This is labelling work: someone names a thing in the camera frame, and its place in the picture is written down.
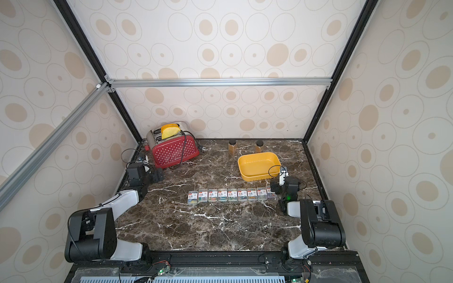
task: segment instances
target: product label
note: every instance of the product label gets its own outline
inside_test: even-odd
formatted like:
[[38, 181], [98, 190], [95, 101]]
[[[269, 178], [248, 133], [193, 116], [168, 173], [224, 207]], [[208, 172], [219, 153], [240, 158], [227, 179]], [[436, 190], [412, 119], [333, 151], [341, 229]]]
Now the product label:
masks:
[[197, 192], [190, 193], [190, 194], [188, 195], [187, 199], [189, 199], [189, 200], [196, 200], [196, 199], [197, 199], [197, 195], [198, 195]]
[[267, 193], [266, 193], [266, 188], [259, 188], [259, 189], [257, 189], [257, 191], [258, 191], [258, 196], [265, 196], [265, 195], [267, 195]]
[[237, 190], [237, 195], [239, 197], [246, 197], [247, 196], [247, 191], [243, 190]]
[[266, 188], [267, 189], [267, 197], [269, 198], [273, 198], [273, 197], [277, 197], [277, 195], [275, 194], [275, 192], [271, 191], [270, 190], [270, 187]]
[[227, 197], [227, 190], [219, 190], [219, 197]]
[[247, 194], [249, 197], [255, 197], [256, 196], [256, 190], [247, 190]]
[[217, 190], [209, 191], [209, 197], [217, 197]]
[[229, 191], [228, 192], [229, 197], [237, 197], [237, 191]]

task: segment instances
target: small plastic box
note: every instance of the small plastic box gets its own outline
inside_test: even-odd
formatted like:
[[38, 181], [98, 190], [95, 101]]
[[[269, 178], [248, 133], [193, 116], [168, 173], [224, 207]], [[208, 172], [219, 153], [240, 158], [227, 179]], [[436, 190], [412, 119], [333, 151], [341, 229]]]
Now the small plastic box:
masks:
[[207, 202], [207, 189], [198, 190], [198, 202]]
[[258, 193], [258, 200], [265, 201], [267, 200], [267, 190], [265, 187], [256, 188], [256, 192]]
[[219, 189], [218, 195], [219, 201], [227, 201], [228, 200], [228, 189]]
[[247, 201], [247, 189], [245, 188], [240, 188], [237, 189], [237, 200], [238, 201]]
[[237, 201], [237, 189], [228, 189], [228, 201]]
[[207, 200], [209, 202], [217, 202], [217, 189], [209, 189]]
[[198, 203], [198, 191], [189, 191], [189, 194], [187, 194], [187, 203], [188, 204]]
[[256, 201], [258, 199], [256, 188], [247, 188], [247, 197], [249, 201]]
[[266, 190], [267, 190], [267, 198], [276, 198], [277, 195], [270, 190], [270, 185], [266, 185]]

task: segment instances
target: metal bracket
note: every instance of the metal bracket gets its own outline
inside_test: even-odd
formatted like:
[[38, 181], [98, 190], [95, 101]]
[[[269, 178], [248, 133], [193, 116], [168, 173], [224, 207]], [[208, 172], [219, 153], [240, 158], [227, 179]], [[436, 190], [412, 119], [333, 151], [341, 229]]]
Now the metal bracket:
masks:
[[104, 78], [105, 78], [106, 81], [107, 81], [108, 83], [110, 83], [110, 84], [113, 83], [113, 82], [115, 81], [114, 79], [110, 78], [109, 75], [105, 75]]
[[111, 84], [115, 81], [115, 79], [112, 79], [109, 77], [109, 75], [105, 75], [104, 78], [106, 79], [109, 88], [107, 89], [107, 92], [115, 92], [115, 88], [111, 86]]

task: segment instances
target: black cable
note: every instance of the black cable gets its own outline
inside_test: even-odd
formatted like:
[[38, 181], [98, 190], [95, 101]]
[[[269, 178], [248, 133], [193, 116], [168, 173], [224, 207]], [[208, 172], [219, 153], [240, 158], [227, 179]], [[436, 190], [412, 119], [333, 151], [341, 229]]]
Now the black cable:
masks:
[[[119, 193], [117, 193], [117, 195], [118, 195], [118, 196], [117, 196], [116, 198], [112, 199], [112, 200], [109, 201], [109, 202], [106, 202], [106, 203], [104, 203], [104, 204], [100, 203], [98, 206], [95, 206], [95, 207], [92, 207], [92, 208], [80, 209], [80, 210], [78, 210], [78, 211], [76, 211], [76, 212], [74, 212], [74, 213], [81, 212], [81, 211], [89, 211], [89, 210], [91, 210], [91, 209], [99, 208], [99, 207], [101, 207], [101, 206], [104, 206], [104, 205], [106, 205], [106, 204], [109, 204], [109, 203], [111, 203], [112, 201], [114, 201], [114, 200], [116, 200], [117, 198], [119, 198], [119, 197], [121, 196], [121, 193], [119, 192]], [[89, 260], [89, 259], [88, 259], [88, 258], [80, 251], [79, 247], [77, 247], [77, 244], [76, 244], [76, 242], [74, 241], [74, 238], [72, 237], [71, 230], [69, 229], [69, 222], [70, 222], [70, 220], [71, 220], [71, 216], [69, 216], [68, 219], [67, 219], [67, 233], [68, 233], [68, 235], [69, 235], [69, 238], [71, 239], [71, 242], [74, 244], [74, 247], [75, 247], [75, 248], [77, 249], [77, 251], [85, 258], [86, 261], [91, 261], [91, 260]]]
[[281, 166], [281, 165], [273, 165], [273, 166], [271, 166], [271, 167], [269, 168], [269, 170], [267, 170], [267, 173], [268, 173], [268, 174], [269, 174], [269, 176], [271, 176], [272, 178], [275, 178], [275, 177], [280, 177], [280, 175], [281, 175], [281, 173], [279, 173], [279, 174], [278, 174], [277, 176], [272, 176], [272, 175], [270, 174], [270, 170], [271, 170], [271, 169], [272, 169], [273, 167], [275, 167], [275, 166], [280, 166], [281, 168], [283, 168], [283, 169], [284, 169], [284, 167], [283, 167], [283, 166]]
[[[289, 266], [289, 268], [290, 268], [291, 270], [287, 270], [287, 269], [284, 267], [285, 265], [286, 265], [286, 266]], [[296, 266], [295, 268], [292, 268], [291, 265], [282, 264], [282, 268], [283, 268], [286, 272], [293, 272], [293, 271], [297, 268], [297, 266]]]
[[310, 268], [311, 265], [308, 265], [308, 266], [307, 266], [307, 265], [304, 264], [304, 266], [305, 266], [306, 268], [308, 268], [308, 271], [310, 272], [310, 274], [308, 275], [308, 281], [310, 282], [310, 280], [311, 280], [311, 268]]
[[126, 163], [126, 168], [129, 167], [129, 164], [132, 164], [132, 163], [135, 163], [135, 162], [136, 162], [135, 160], [129, 161], [128, 163]]
[[307, 182], [305, 182], [304, 180], [300, 180], [300, 181], [302, 181], [305, 184], [305, 186], [303, 188], [299, 189], [299, 190], [303, 190], [303, 189], [305, 189], [307, 187]]
[[120, 157], [121, 157], [121, 160], [122, 160], [124, 163], [127, 163], [127, 162], [124, 161], [124, 159], [123, 159], [123, 153], [124, 153], [126, 150], [135, 150], [138, 154], [140, 154], [140, 151], [138, 151], [138, 150], [136, 150], [136, 149], [125, 149], [125, 150], [123, 150], [123, 152], [121, 153], [121, 156], [120, 156]]
[[189, 134], [193, 137], [193, 140], [195, 141], [196, 147], [197, 147], [199, 150], [201, 150], [201, 149], [200, 149], [200, 143], [198, 143], [198, 141], [197, 141], [197, 139], [195, 138], [195, 136], [194, 136], [191, 132], [189, 132], [189, 131], [183, 131], [183, 132], [184, 132], [184, 133], [189, 133]]
[[[305, 194], [305, 200], [307, 200], [307, 196], [309, 196], [310, 200], [313, 202], [313, 199], [311, 198], [311, 196], [309, 194]], [[310, 217], [308, 216], [308, 205], [307, 205], [307, 202], [305, 202], [305, 208], [307, 210], [307, 219], [308, 219], [308, 225], [310, 226], [310, 234], [313, 237], [313, 242], [314, 242], [313, 227], [311, 225]]]
[[187, 135], [186, 133], [184, 133], [184, 131], [181, 131], [181, 133], [183, 133], [184, 135], [184, 144], [183, 144], [183, 151], [181, 153], [181, 161], [179, 162], [178, 166], [181, 165], [181, 163], [183, 162], [183, 159], [184, 159], [184, 149], [186, 148], [186, 142], [187, 142]]
[[146, 283], [150, 277], [142, 277], [134, 281], [134, 283]]

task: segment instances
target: red toaster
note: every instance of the red toaster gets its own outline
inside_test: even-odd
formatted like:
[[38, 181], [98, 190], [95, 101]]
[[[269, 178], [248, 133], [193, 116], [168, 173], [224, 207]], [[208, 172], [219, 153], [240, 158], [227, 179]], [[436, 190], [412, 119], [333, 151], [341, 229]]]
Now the red toaster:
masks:
[[[172, 124], [177, 124], [181, 131], [188, 130], [188, 126], [185, 122], [178, 121], [173, 122]], [[160, 127], [149, 131], [146, 138], [148, 139], [149, 147], [152, 148], [151, 152], [153, 154], [154, 164], [157, 168], [167, 168], [178, 165], [181, 162], [182, 154], [184, 154], [182, 162], [200, 154], [195, 137], [189, 132], [184, 132], [184, 134], [179, 132], [174, 136], [162, 139]]]

